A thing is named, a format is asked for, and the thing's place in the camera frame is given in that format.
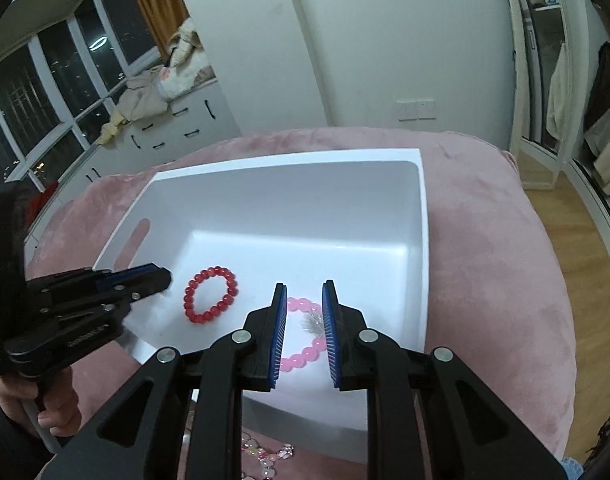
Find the pink cushion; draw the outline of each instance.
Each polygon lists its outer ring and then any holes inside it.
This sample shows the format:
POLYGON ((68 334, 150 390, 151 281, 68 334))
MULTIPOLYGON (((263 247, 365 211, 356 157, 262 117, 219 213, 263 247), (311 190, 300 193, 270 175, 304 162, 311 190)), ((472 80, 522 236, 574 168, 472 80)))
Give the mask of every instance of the pink cushion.
MULTIPOLYGON (((28 273, 39 276, 93 264, 156 171, 250 156, 351 148, 420 148, 430 228, 426 348, 453 349, 547 449, 562 456, 576 378, 574 326, 565 282, 513 160, 476 138, 449 132, 321 128, 221 142, 172 164, 92 184, 66 206, 64 214, 54 217, 28 273)), ((85 416, 135 367, 115 344, 76 364, 85 416), (92 387, 96 381, 105 381, 104 388, 92 387)), ((338 471, 343 463, 330 466, 331 459, 306 455, 310 463, 326 464, 323 470, 328 474, 317 470, 316 478, 343 476, 338 471)), ((281 462, 277 471, 289 471, 293 479, 310 478, 303 465, 297 467, 300 462, 296 457, 281 462)), ((354 475, 353 467, 347 469, 348 475, 354 475)))

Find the human hand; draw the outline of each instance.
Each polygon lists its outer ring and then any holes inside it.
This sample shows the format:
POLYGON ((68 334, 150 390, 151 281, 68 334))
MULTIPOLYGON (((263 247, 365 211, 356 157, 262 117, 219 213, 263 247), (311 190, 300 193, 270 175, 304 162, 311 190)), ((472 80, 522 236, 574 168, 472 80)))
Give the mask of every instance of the human hand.
MULTIPOLYGON (((0 377, 0 407, 12 421, 20 424, 33 436, 38 436, 29 417, 24 412, 21 400, 38 396, 36 383, 21 379, 14 374, 0 377)), ((72 386, 71 368, 58 373, 53 386, 45 394, 45 411, 38 414, 38 423, 50 429, 54 436, 71 436, 80 427, 81 415, 78 409, 78 395, 72 386)))

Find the white cabinet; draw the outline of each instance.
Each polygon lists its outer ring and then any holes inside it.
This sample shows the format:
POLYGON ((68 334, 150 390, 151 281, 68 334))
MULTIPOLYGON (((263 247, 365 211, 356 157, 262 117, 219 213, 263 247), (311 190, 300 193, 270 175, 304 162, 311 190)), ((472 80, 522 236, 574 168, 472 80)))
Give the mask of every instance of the white cabinet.
POLYGON ((34 238, 32 235, 28 235, 28 237, 25 238, 25 244, 24 244, 25 267, 27 267, 27 264, 34 257, 34 253, 35 253, 37 247, 38 247, 38 240, 36 238, 34 238))
POLYGON ((171 102, 166 113, 135 121, 120 135, 124 153, 137 156, 137 171, 143 171, 220 140, 239 137, 240 128, 220 86, 213 82, 171 102))
POLYGON ((171 102, 164 114, 135 121, 109 145, 93 146, 84 153, 62 179, 48 210, 41 213, 30 235, 40 241, 53 214, 99 178, 139 173, 239 136, 240 129, 218 82, 208 83, 171 102))

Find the pink beaded bracelet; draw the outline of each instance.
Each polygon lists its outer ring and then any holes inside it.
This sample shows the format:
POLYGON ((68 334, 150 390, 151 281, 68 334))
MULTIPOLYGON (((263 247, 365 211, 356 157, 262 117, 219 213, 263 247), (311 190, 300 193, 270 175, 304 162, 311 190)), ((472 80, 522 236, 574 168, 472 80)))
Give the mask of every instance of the pink beaded bracelet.
POLYGON ((287 310, 289 312, 296 312, 297 310, 303 312, 306 315, 303 322, 304 329, 316 337, 311 342, 311 346, 305 346, 299 353, 288 358, 281 358, 281 372, 289 372, 293 368, 303 368, 307 363, 316 361, 320 352, 327 350, 322 307, 307 298, 287 298, 287 310))

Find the light switch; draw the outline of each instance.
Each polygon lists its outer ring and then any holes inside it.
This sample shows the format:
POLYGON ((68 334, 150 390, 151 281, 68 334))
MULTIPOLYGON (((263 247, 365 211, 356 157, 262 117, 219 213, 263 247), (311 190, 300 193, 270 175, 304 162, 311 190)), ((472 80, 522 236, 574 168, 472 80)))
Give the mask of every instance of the light switch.
POLYGON ((436 118, 436 101, 434 99, 423 99, 416 101, 416 117, 419 119, 436 118))
POLYGON ((416 101, 397 100, 394 103, 393 116, 399 121, 413 121, 416 119, 416 101))

